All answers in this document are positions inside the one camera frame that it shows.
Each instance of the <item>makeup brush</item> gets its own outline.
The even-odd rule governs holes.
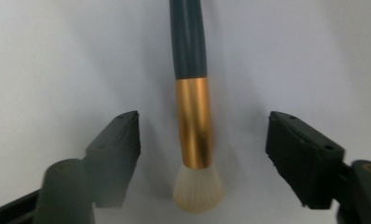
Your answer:
[[[170,0],[172,53],[183,164],[173,190],[190,213],[215,207],[223,197],[212,166],[212,122],[205,37],[199,0]]]

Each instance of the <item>white bristles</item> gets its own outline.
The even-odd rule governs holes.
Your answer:
[[[203,213],[223,198],[220,177],[213,166],[190,169],[182,164],[173,190],[177,205],[189,213]]]

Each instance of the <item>brush handle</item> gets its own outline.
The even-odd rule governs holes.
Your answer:
[[[207,76],[205,35],[199,0],[170,0],[176,79]]]
[[[183,164],[212,164],[212,122],[199,0],[170,0],[172,52]]]

